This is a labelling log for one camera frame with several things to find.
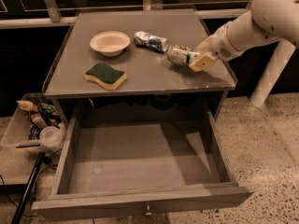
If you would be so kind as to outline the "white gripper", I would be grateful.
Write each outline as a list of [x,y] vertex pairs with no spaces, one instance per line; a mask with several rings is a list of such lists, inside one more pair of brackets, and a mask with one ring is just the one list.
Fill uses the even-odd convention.
[[193,72],[197,73],[214,66],[217,58],[228,62],[242,54],[229,41],[228,27],[228,24],[224,24],[196,47],[198,50],[209,50],[210,52],[193,53],[191,55],[189,68]]

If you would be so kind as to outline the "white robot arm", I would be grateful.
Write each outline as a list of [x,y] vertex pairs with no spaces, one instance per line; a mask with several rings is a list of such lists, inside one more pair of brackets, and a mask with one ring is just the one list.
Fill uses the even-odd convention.
[[217,60],[231,61],[246,50],[285,39],[299,48],[299,0],[252,0],[249,11],[225,23],[199,44],[189,67],[200,72]]

